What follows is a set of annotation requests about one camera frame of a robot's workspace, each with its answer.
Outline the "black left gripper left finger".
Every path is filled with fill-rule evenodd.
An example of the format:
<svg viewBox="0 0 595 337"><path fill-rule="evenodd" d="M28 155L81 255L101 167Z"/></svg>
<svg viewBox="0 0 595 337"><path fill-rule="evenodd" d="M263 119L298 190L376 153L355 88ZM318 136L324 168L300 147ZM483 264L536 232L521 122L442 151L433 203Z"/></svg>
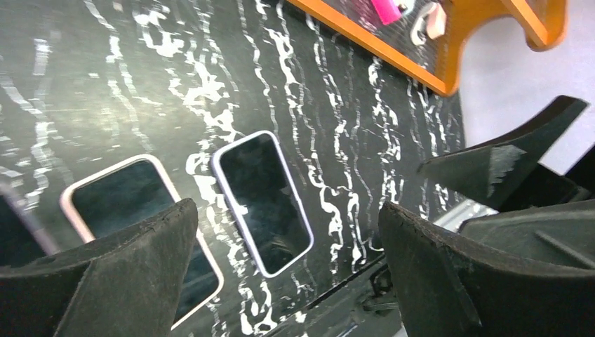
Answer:
<svg viewBox="0 0 595 337"><path fill-rule="evenodd" d="M1 268L2 336L168 336L198 227L182 199L107 237Z"/></svg>

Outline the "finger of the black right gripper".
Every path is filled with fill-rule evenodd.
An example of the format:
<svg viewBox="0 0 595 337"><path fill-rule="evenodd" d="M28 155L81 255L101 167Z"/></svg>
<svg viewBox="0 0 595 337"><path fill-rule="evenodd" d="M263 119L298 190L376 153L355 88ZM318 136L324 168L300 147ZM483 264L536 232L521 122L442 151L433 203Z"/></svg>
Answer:
<svg viewBox="0 0 595 337"><path fill-rule="evenodd" d="M513 131L431 158L417 172L496 211L588 200L587 178L561 176L540 164L588 105L582 99L559 95Z"/></svg>
<svg viewBox="0 0 595 337"><path fill-rule="evenodd" d="M472 218L458 233L522 258L594 269L593 199Z"/></svg>

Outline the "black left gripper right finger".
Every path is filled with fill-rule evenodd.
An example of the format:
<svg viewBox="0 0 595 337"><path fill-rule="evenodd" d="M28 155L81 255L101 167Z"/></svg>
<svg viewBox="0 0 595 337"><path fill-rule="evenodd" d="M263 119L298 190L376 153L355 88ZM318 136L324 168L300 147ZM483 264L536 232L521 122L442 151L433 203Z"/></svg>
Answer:
<svg viewBox="0 0 595 337"><path fill-rule="evenodd" d="M409 336L593 336L594 271L508 253L385 203L378 227Z"/></svg>

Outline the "black screen smartphone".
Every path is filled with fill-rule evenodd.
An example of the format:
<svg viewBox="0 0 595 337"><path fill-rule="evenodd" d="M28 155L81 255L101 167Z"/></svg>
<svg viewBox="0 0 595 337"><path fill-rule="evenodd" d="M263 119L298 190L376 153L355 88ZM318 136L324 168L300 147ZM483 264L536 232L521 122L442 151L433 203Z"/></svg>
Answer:
<svg viewBox="0 0 595 337"><path fill-rule="evenodd" d="M84 242L106 237L180 201L165 168L154 156L131 157L69 186L60 207ZM174 325L212 299L223 278L200 233L194 245Z"/></svg>

